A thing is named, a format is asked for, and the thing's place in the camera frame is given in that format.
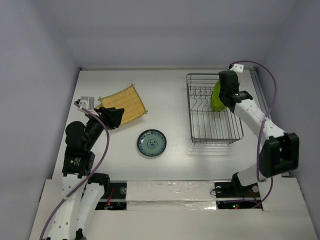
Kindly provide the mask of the square bamboo tray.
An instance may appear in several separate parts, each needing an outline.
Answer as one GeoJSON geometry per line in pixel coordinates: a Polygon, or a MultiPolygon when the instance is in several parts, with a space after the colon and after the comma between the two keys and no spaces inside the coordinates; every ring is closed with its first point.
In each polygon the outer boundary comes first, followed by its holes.
{"type": "Polygon", "coordinates": [[[148,113],[134,84],[112,95],[99,97],[98,101],[100,107],[124,109],[121,125],[131,123],[148,113]]]}

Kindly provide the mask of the blue patterned plate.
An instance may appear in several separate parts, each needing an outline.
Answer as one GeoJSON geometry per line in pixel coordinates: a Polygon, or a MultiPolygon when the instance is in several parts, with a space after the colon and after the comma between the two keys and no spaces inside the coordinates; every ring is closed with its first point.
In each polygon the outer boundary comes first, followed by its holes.
{"type": "Polygon", "coordinates": [[[155,158],[165,151],[167,143],[166,136],[160,130],[148,129],[139,135],[136,146],[142,155],[155,158]]]}

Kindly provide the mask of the rounded bamboo tray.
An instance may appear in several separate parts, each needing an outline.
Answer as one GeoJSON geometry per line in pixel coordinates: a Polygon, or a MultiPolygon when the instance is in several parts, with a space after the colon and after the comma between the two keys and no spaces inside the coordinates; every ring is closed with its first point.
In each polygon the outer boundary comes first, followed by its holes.
{"type": "Polygon", "coordinates": [[[103,107],[103,105],[95,106],[94,109],[95,109],[95,110],[98,110],[98,109],[100,109],[101,107],[103,107]]]}

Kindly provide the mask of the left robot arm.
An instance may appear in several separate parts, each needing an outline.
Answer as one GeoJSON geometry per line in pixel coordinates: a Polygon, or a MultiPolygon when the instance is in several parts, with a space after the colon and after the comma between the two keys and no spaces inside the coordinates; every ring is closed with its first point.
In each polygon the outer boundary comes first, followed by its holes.
{"type": "Polygon", "coordinates": [[[94,165],[92,148],[102,132],[108,134],[120,126],[125,110],[100,107],[89,111],[79,103],[76,106],[88,122],[73,121],[65,129],[60,202],[48,217],[41,240],[85,240],[98,202],[113,192],[109,175],[97,172],[102,162],[94,165]]]}

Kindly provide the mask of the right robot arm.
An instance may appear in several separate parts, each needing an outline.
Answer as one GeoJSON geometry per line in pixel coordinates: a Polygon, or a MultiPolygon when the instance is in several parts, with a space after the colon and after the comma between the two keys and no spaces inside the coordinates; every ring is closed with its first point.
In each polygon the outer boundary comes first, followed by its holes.
{"type": "Polygon", "coordinates": [[[300,139],[274,124],[246,90],[239,90],[237,71],[223,70],[218,76],[219,100],[257,137],[256,163],[231,178],[229,190],[242,196],[258,182],[297,169],[300,139]]]}

